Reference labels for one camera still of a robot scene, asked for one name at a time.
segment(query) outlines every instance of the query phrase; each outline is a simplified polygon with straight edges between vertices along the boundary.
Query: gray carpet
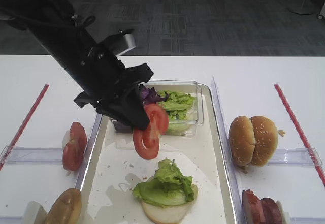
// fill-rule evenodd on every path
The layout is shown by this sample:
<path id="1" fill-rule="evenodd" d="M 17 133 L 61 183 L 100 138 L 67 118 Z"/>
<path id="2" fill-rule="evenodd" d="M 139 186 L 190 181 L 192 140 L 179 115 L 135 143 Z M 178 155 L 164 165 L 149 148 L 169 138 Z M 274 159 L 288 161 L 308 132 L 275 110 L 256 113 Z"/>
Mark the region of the gray carpet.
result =
<path id="1" fill-rule="evenodd" d="M 134 28 L 128 55 L 325 56 L 325 22 L 290 13 L 301 0 L 70 0 L 94 14 L 97 41 Z M 28 32 L 0 23 L 0 54 L 46 54 Z"/>

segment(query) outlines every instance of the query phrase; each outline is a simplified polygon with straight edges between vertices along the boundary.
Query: sausage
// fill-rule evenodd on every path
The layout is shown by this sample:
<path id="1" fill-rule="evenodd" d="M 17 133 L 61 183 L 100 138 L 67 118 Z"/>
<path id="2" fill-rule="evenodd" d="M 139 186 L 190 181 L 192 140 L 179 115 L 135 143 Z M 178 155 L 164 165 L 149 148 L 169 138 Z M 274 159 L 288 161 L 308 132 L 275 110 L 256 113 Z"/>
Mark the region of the sausage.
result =
<path id="1" fill-rule="evenodd" d="M 248 224 L 265 224 L 261 201 L 251 190 L 242 192 L 242 202 Z"/>
<path id="2" fill-rule="evenodd" d="M 272 217 L 273 224 L 282 224 L 281 212 L 278 205 L 271 198 L 262 198 L 261 202 L 266 208 L 269 208 L 269 213 Z"/>

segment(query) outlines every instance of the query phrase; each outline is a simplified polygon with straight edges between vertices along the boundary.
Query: clear plastic holder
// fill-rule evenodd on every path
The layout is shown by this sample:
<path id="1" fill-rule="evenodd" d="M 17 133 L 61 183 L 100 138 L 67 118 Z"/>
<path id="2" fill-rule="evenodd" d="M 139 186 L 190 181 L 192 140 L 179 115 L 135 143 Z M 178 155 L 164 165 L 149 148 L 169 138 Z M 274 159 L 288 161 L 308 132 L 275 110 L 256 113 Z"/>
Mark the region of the clear plastic holder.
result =
<path id="1" fill-rule="evenodd" d="M 25 148 L 13 147 L 10 154 L 4 159 L 8 146 L 3 149 L 0 163 L 62 163 L 63 150 L 61 148 Z"/>
<path id="2" fill-rule="evenodd" d="M 103 116 L 97 115 L 94 126 L 91 131 L 90 138 L 84 153 L 84 161 L 79 169 L 78 178 L 75 188 L 82 191 L 85 182 L 85 176 L 88 171 L 89 162 L 93 154 L 95 143 L 98 137 L 99 128 Z M 29 163 L 61 163 L 63 150 L 61 148 L 24 148 L 14 147 L 6 159 L 8 146 L 6 146 L 0 154 L 0 162 L 6 164 L 29 164 Z M 22 224 L 23 216 L 0 216 L 0 224 Z"/>
<path id="3" fill-rule="evenodd" d="M 61 163 L 62 154 L 61 148 L 14 147 L 7 159 L 3 160 L 3 157 L 0 157 L 0 162 L 4 161 L 6 164 Z M 322 161 L 315 148 L 277 149 L 268 165 L 321 166 Z"/>
<path id="4" fill-rule="evenodd" d="M 21 216 L 0 216 L 0 224 L 21 224 Z"/>
<path id="5" fill-rule="evenodd" d="M 239 193 L 236 180 L 236 167 L 232 162 L 231 150 L 228 144 L 228 137 L 225 129 L 225 120 L 220 95 L 217 85 L 212 77 L 211 91 L 213 95 L 214 113 L 216 116 L 219 139 L 222 144 L 222 155 L 225 163 L 227 181 L 230 190 L 233 214 L 237 224 L 247 224 L 241 204 L 241 193 Z M 269 165 L 291 165 L 291 166 L 321 166 L 322 162 L 315 148 L 302 149 L 278 149 L 275 151 Z M 325 224 L 325 218 L 288 218 L 286 224 Z"/>

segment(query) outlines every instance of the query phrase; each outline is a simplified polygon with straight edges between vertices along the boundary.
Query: crumb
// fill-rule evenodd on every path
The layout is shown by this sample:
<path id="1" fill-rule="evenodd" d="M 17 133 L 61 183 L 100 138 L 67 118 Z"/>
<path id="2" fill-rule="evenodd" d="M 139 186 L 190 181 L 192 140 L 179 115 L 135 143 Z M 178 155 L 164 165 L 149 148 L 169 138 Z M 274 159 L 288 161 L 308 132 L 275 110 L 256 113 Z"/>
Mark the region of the crumb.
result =
<path id="1" fill-rule="evenodd" d="M 284 135 L 285 135 L 285 131 L 284 131 L 284 130 L 278 130 L 278 134 L 279 134 L 281 137 L 284 137 Z"/>
<path id="2" fill-rule="evenodd" d="M 237 168 L 240 169 L 241 172 L 243 172 L 245 174 L 248 173 L 248 171 L 247 171 L 248 170 L 248 167 L 246 167 L 246 166 L 237 166 Z"/>

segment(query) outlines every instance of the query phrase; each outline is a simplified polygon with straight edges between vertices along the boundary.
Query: black cable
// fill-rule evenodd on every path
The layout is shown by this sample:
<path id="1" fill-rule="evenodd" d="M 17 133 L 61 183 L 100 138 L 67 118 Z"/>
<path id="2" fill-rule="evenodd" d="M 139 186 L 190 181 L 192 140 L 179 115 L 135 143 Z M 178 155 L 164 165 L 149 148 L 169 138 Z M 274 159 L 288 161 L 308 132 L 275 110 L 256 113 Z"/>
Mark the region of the black cable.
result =
<path id="1" fill-rule="evenodd" d="M 21 16 L 21 15 L 16 14 L 16 13 L 14 13 L 14 12 L 6 9 L 6 8 L 3 8 L 3 7 L 0 7 L 0 10 L 2 10 L 7 15 L 10 15 L 12 17 L 25 20 L 27 22 L 31 22 L 33 24 L 37 24 L 37 25 L 41 25 L 41 26 L 46 26 L 46 27 L 55 27 L 55 28 L 85 28 L 85 27 L 88 27 L 88 26 L 92 25 L 95 22 L 95 20 L 96 20 L 96 17 L 95 16 L 89 16 L 89 17 L 87 17 L 82 22 L 81 25 L 78 25 L 78 26 L 56 25 L 56 24 L 50 24 L 50 23 L 38 21 L 38 20 L 35 20 L 35 19 L 31 19 L 29 17 Z"/>

